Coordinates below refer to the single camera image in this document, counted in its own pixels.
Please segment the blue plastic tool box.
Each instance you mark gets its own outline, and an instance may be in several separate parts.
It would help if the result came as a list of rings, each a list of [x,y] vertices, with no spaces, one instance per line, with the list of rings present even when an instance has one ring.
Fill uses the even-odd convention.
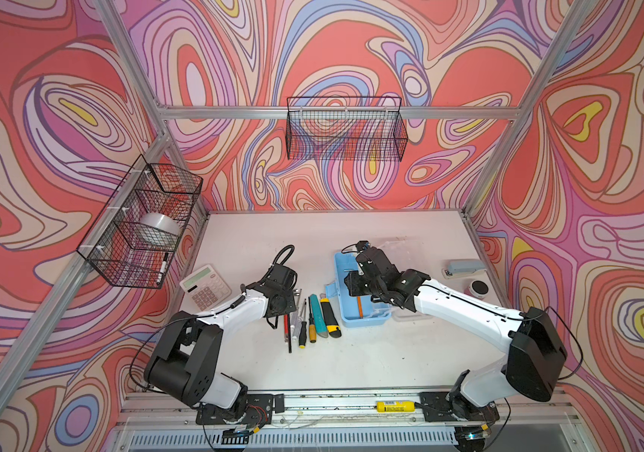
[[[398,322],[429,320],[412,300],[412,290],[429,275],[398,269],[385,250],[366,240],[337,252],[334,263],[335,282],[327,287],[327,294],[338,299],[344,327],[376,327],[391,318]]]

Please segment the teal utility knife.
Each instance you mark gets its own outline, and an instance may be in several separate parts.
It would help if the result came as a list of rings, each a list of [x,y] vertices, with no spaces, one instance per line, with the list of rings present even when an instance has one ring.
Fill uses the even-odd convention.
[[[312,312],[312,324],[314,324],[316,335],[322,338],[328,338],[327,325],[325,324],[324,314],[318,295],[310,295],[310,307]]]

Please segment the red handled hex key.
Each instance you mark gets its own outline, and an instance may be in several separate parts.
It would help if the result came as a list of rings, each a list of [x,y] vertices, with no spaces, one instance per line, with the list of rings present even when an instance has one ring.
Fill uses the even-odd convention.
[[[284,316],[283,327],[284,327],[284,342],[287,347],[287,352],[291,354],[293,352],[293,335],[292,335],[292,322],[289,315]]]

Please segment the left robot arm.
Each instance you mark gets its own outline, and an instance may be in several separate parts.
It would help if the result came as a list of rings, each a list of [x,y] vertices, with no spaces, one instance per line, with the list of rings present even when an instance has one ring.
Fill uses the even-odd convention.
[[[274,264],[220,308],[178,312],[164,327],[144,379],[190,408],[212,405],[239,417],[246,408],[246,386],[217,370],[224,341],[260,319],[276,328],[278,318],[295,310],[296,285],[296,271]]]

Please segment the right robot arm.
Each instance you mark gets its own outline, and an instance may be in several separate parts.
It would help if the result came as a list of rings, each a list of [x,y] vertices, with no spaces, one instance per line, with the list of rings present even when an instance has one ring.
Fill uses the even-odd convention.
[[[344,278],[351,296],[369,296],[374,302],[440,318],[504,353],[490,365],[461,372],[447,395],[450,405],[482,408],[513,395],[551,400],[568,352],[546,311],[496,306],[422,271],[400,271],[383,250],[367,241],[353,248],[358,269]]]

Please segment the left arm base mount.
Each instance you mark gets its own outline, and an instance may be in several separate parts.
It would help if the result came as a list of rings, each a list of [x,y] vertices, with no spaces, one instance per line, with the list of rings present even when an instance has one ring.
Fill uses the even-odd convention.
[[[197,410],[199,426],[247,426],[264,427],[270,424],[275,414],[286,411],[285,395],[252,393],[241,395],[229,409],[207,404]]]

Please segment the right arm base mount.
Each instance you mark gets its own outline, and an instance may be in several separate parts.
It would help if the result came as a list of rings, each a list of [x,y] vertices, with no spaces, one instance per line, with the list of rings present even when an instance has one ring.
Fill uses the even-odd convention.
[[[500,420],[494,403],[480,408],[461,395],[450,397],[447,392],[422,392],[419,393],[419,398],[419,409],[427,422],[478,422],[492,425]]]

